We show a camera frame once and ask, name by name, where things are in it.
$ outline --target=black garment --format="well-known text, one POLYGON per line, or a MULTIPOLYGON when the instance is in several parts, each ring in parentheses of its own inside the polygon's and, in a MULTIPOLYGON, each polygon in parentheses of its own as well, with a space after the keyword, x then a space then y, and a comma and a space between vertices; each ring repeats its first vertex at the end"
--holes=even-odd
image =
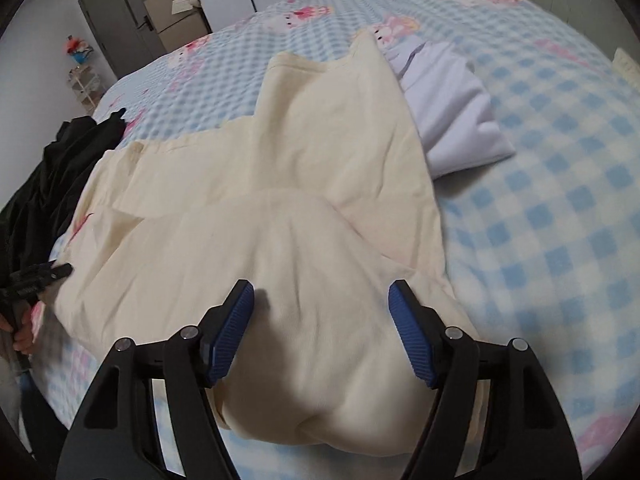
POLYGON ((100 124, 91 117, 65 122, 44 149, 41 163, 0 212, 0 286, 6 285, 7 271, 49 260, 55 241, 71 224, 95 163, 122 139, 124 111, 100 124))

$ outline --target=checkered pattern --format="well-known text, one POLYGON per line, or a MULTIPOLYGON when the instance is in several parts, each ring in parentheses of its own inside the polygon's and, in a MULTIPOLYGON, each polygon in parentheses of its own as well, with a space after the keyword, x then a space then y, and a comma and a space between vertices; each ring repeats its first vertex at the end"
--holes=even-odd
MULTIPOLYGON (((127 107, 136 121, 124 144, 213 128, 252 113, 277 52, 335 59, 357 30, 390 14, 415 18, 419 35, 452 41, 473 61, 518 150, 437 181, 447 269, 485 339, 531 343, 588 472, 640 401, 640 116, 636 94, 580 34, 526 1, 287 0, 213 34, 176 68, 164 57, 124 78, 95 117, 127 107), (333 12, 285 34, 264 27, 305 6, 333 12)), ((70 424, 97 364, 51 314, 34 368, 70 424)), ((168 464, 179 469, 166 406, 158 413, 168 464)), ((243 479, 395 479, 407 460, 225 439, 243 479)))

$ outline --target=beige fabric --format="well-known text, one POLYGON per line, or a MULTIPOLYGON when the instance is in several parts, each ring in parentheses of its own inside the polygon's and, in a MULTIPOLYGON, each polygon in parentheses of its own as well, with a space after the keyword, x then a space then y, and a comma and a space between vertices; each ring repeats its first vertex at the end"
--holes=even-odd
POLYGON ((409 110, 368 35, 335 62, 275 56, 252 118, 108 153, 83 221, 60 257, 76 271, 47 303, 98 358, 121 336, 196 324, 239 278, 254 284, 254 316, 212 393, 244 437, 414 448, 433 393, 388 313, 395 279, 477 336, 450 296, 409 110))

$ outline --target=door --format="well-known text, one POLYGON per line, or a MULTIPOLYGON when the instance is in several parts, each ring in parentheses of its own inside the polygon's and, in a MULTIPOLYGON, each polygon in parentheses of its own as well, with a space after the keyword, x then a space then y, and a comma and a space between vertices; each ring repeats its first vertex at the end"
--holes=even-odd
POLYGON ((79 0, 89 28, 117 78, 166 54, 145 0, 79 0))

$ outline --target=metal screw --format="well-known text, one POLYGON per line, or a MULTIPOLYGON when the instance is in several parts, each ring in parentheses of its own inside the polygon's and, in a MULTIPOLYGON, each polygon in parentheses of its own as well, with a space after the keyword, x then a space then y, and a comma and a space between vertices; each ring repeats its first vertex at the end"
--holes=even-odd
POLYGON ((449 326, 444 331, 444 334, 449 339, 460 339, 462 337, 463 332, 457 326, 449 326))
POLYGON ((524 352, 527 348, 529 348, 529 343, 524 341, 524 339, 520 339, 519 337, 514 339, 512 344, 516 350, 520 350, 521 352, 524 352))
POLYGON ((193 339, 198 335, 198 332, 197 326, 189 325, 180 330, 180 337, 182 339, 193 339))
POLYGON ((126 350, 131 346, 131 339, 129 339, 128 337, 118 339, 115 346, 118 352, 122 352, 123 350, 126 350))

